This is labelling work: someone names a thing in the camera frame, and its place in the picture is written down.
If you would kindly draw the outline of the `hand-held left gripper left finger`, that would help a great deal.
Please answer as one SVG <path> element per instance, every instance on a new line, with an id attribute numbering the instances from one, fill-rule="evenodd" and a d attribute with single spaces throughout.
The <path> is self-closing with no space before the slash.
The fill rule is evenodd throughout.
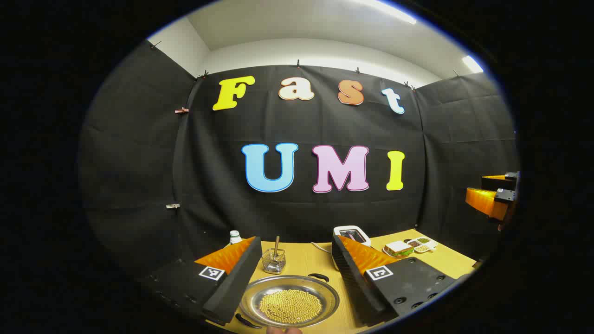
<path id="1" fill-rule="evenodd" d="M 262 256 L 250 237 L 194 261 L 178 259 L 144 277 L 144 286 L 173 309 L 219 325 L 231 322 Z"/>

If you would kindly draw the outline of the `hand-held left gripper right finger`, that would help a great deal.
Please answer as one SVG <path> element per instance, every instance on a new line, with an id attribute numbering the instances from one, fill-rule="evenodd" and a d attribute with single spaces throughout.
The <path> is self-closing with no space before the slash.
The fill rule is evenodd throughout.
<path id="1" fill-rule="evenodd" d="M 355 319 L 367 327 L 407 317 L 456 282 L 416 257 L 391 257 L 341 235 L 333 236 L 331 253 Z"/>

